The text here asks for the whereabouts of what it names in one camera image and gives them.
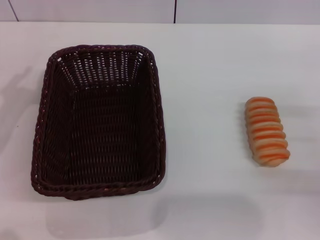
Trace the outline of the dark brown woven basket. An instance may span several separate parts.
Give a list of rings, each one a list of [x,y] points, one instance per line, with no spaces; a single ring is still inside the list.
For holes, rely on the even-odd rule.
[[[154,54],[140,45],[78,45],[46,64],[31,162],[41,195],[78,201],[156,187],[166,136]]]

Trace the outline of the orange striped bread loaf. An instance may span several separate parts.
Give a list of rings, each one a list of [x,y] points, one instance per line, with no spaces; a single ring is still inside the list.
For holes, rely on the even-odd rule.
[[[245,103],[244,117],[249,148],[258,165],[274,168],[289,159],[286,134],[272,99],[250,98]]]

